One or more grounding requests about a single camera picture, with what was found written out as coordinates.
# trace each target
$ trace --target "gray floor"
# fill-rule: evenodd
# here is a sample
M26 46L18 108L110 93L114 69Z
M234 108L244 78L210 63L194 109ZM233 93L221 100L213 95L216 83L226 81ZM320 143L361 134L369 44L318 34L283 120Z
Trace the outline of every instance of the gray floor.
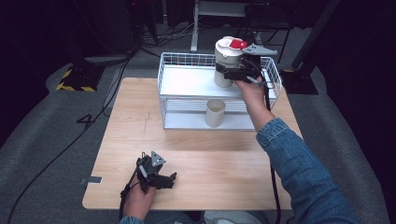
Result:
M213 53L215 42L235 29L205 29L200 33L198 53ZM294 29L278 69L290 68L296 53L310 33ZM146 48L161 52L190 52L191 36L173 40L163 47ZM139 51L126 67L124 77L156 77L159 59ZM71 147L84 130L78 119L99 114L120 65L109 66L97 92L56 91L69 64L47 80L49 95L21 122L0 150L0 223L6 223L12 204L27 184L63 150L67 150L34 182L21 197L11 223L117 223L118 211L85 209L81 202L82 177L91 174L108 117L101 116ZM360 223L389 223L381 188L353 133L332 100L320 71L311 76L319 95L291 95L290 103L305 142L328 167L346 195ZM275 212L269 213L271 219ZM292 216L285 211L282 223Z

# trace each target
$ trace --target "denim sleeve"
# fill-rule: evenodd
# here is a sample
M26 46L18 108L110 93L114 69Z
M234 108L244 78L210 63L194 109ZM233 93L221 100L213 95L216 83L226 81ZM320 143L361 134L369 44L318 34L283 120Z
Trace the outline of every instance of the denim sleeve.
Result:
M268 122L256 138L291 197L296 223L358 223L330 173L281 119Z
M144 222L137 217L123 217L119 224L144 224Z

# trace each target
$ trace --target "power cord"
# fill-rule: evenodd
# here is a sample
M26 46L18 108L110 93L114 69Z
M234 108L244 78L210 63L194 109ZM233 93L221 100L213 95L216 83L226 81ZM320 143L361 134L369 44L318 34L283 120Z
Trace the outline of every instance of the power cord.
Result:
M128 62L132 59L133 55L131 57L128 58L128 60L122 65L121 67L121 72L120 74L123 73L126 65L128 64ZM18 196L17 200L15 201L15 203L12 205L11 211L9 212L8 215L8 219L7 219L7 224L11 223L11 219L12 216L15 212L15 209L19 203L19 201L21 200L22 196L24 195L24 193L33 185L33 183L35 183L35 181L54 163L56 162L71 146L73 146L77 140L85 133L87 132L90 127L96 122L96 120L105 112L105 109L109 106L111 100L115 97L116 92L114 91L113 95L111 96L110 100L107 102L106 106L104 106L102 108L102 110L99 112L99 114L93 119L92 122L87 123L87 127L69 144L67 145L67 147L65 147L57 156L55 156L29 183L28 185L24 188L24 190L22 191L22 193Z

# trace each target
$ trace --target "white cylindrical container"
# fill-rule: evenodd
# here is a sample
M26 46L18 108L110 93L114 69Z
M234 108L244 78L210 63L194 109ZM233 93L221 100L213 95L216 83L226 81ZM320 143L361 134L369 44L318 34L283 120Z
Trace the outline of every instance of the white cylindrical container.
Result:
M231 42L235 39L242 41L242 39L224 36L216 42L216 63L221 64L226 68L238 67L243 53L241 49L230 48ZM215 83L220 87L231 87L233 85L230 79L225 79L224 75L218 71L215 71Z
M209 127L217 128L224 119L225 103L220 99L211 99L206 103L205 122Z

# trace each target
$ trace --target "wooden table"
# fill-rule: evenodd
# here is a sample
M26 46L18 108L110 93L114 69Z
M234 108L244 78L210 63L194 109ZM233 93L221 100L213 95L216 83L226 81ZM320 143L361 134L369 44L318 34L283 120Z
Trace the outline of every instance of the wooden table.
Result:
M301 136L283 91L273 112ZM83 199L88 209L119 209L120 192L142 152L167 162L160 175L177 172L172 189L157 190L153 210L276 209L267 154L255 132L164 130L155 78L125 78L108 122ZM282 209L290 196L277 180Z

